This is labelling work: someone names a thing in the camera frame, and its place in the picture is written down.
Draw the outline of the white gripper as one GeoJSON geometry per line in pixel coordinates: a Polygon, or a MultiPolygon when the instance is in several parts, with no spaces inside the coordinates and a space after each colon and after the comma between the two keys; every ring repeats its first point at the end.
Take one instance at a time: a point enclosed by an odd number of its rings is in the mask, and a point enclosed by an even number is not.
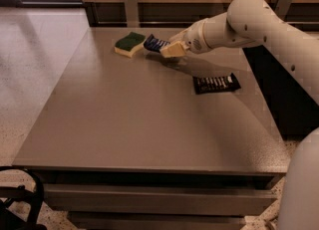
{"type": "Polygon", "coordinates": [[[168,41],[169,43],[159,50],[165,58],[183,57],[188,49],[201,54],[224,47],[229,41],[226,14],[197,21],[189,28],[171,36],[168,41]]]}

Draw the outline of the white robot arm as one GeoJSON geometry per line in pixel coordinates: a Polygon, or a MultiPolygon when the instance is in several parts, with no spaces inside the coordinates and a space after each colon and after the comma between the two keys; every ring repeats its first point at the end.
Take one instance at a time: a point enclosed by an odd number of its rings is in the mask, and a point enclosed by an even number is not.
{"type": "MultiPolygon", "coordinates": [[[[280,19],[264,0],[232,0],[226,12],[172,36],[166,57],[263,46],[319,104],[319,41],[280,19]]],[[[277,230],[319,230],[319,128],[298,145],[282,191],[277,230]]]]}

